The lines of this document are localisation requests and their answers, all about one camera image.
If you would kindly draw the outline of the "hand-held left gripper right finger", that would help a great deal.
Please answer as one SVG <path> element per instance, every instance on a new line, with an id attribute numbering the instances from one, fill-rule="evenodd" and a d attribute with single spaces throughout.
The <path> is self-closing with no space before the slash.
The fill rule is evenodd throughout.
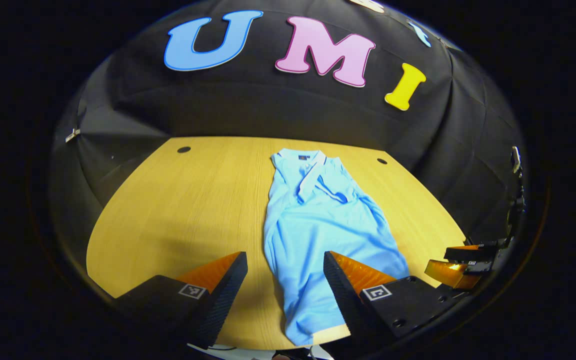
<path id="1" fill-rule="evenodd" d="M 350 335 L 336 341 L 346 351 L 402 351 L 433 335 L 436 326 L 460 301 L 461 294 L 434 287 L 418 276 L 405 276 L 355 289 L 351 270 L 375 270 L 327 251 L 323 272 Z"/>

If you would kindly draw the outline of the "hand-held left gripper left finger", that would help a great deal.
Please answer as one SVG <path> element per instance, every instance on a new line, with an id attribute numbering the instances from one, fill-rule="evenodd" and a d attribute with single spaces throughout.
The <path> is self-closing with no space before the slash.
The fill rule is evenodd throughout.
<path id="1" fill-rule="evenodd" d="M 154 275 L 113 301 L 131 326 L 178 344 L 212 347 L 249 271 L 236 251 L 178 278 Z"/>

